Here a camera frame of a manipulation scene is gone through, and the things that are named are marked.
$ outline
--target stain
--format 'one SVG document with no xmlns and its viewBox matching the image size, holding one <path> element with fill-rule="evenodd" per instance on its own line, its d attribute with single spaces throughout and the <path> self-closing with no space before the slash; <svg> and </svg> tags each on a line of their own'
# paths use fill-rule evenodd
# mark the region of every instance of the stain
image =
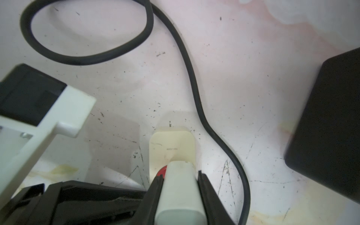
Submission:
<svg viewBox="0 0 360 225">
<path fill-rule="evenodd" d="M 72 176 L 74 173 L 76 173 L 79 170 L 79 168 L 72 167 L 68 164 L 62 164 L 55 167 L 50 172 L 42 172 L 42 171 L 30 171 L 28 174 L 29 177 L 36 177 L 40 176 L 47 180 L 50 180 L 54 183 L 64 181 L 70 176 Z"/>
<path fill-rule="evenodd" d="M 308 180 L 304 194 L 285 213 L 267 215 L 251 211 L 253 225 L 335 225 L 344 211 L 347 199 L 336 192 Z"/>
<path fill-rule="evenodd" d="M 296 124 L 297 122 L 295 121 L 283 121 L 278 125 L 278 128 L 282 133 L 293 136 L 296 129 Z"/>
<path fill-rule="evenodd" d="M 163 55 L 163 54 L 165 54 L 164 51 L 163 51 L 162 53 L 157 54 L 156 57 L 158 57 L 158 56 L 160 56 L 160 55 Z"/>
<path fill-rule="evenodd" d="M 55 167 L 53 170 L 50 171 L 50 173 L 54 175 L 72 175 L 78 170 L 79 168 L 72 167 L 68 164 L 62 164 Z"/>
</svg>

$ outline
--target black device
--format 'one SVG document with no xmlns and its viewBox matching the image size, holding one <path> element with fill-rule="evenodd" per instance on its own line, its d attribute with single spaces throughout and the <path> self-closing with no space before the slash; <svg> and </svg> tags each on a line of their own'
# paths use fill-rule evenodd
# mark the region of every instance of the black device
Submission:
<svg viewBox="0 0 360 225">
<path fill-rule="evenodd" d="M 0 83 L 0 115 L 37 126 L 66 86 L 31 66 L 17 65 Z"/>
<path fill-rule="evenodd" d="M 360 48 L 321 66 L 285 163 L 360 203 Z"/>
<path fill-rule="evenodd" d="M 23 188 L 0 210 L 0 224 L 11 225 L 153 225 L 163 184 L 157 176 L 147 192 L 79 181 Z M 206 174 L 198 185 L 208 225 L 234 225 Z"/>
</svg>

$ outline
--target black cable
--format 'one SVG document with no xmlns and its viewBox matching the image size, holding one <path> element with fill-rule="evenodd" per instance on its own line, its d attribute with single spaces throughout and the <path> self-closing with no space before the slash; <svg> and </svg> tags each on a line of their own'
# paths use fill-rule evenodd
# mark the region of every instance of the black cable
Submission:
<svg viewBox="0 0 360 225">
<path fill-rule="evenodd" d="M 246 173 L 244 171 L 244 168 L 242 167 L 241 163 L 237 159 L 236 155 L 233 153 L 233 151 L 225 144 L 225 142 L 215 133 L 215 131 L 211 128 L 210 124 L 207 122 L 207 119 L 205 117 L 204 110 L 202 108 L 200 94 L 198 85 L 196 82 L 196 77 L 194 73 L 193 66 L 191 64 L 188 52 L 186 51 L 185 45 L 179 35 L 179 33 L 176 31 L 175 27 L 171 23 L 171 21 L 167 18 L 167 16 L 154 4 L 150 3 L 150 0 L 133 0 L 143 6 L 145 6 L 146 14 L 147 14 L 147 23 L 144 28 L 144 30 L 136 36 L 131 41 L 114 48 L 112 50 L 99 53 L 96 55 L 90 55 L 90 56 L 83 56 L 83 57 L 74 57 L 74 56 L 66 56 L 61 55 L 58 53 L 55 53 L 53 51 L 50 51 L 49 49 L 42 46 L 34 37 L 31 31 L 31 21 L 35 14 L 42 9 L 43 7 L 56 2 L 58 0 L 35 0 L 32 2 L 23 12 L 20 19 L 20 28 L 21 32 L 23 33 L 23 36 L 25 40 L 32 46 L 38 53 L 41 55 L 64 64 L 69 65 L 91 65 L 96 63 L 101 63 L 104 61 L 111 60 L 113 58 L 119 57 L 132 49 L 139 46 L 142 42 L 144 42 L 148 36 L 150 35 L 153 24 L 154 24 L 154 18 L 152 12 L 165 24 L 165 26 L 168 28 L 172 36 L 174 37 L 180 53 L 183 57 L 186 69 L 189 74 L 191 89 L 193 91 L 194 101 L 197 113 L 199 115 L 199 119 L 201 121 L 201 124 L 204 126 L 205 130 L 208 132 L 208 134 L 213 138 L 213 140 L 224 150 L 224 152 L 228 155 L 230 160 L 233 162 L 235 168 L 237 169 L 244 189 L 244 204 L 241 211 L 240 219 L 239 219 L 239 225 L 245 225 L 249 216 L 250 211 L 250 186 L 249 181 L 246 177 Z"/>
</svg>

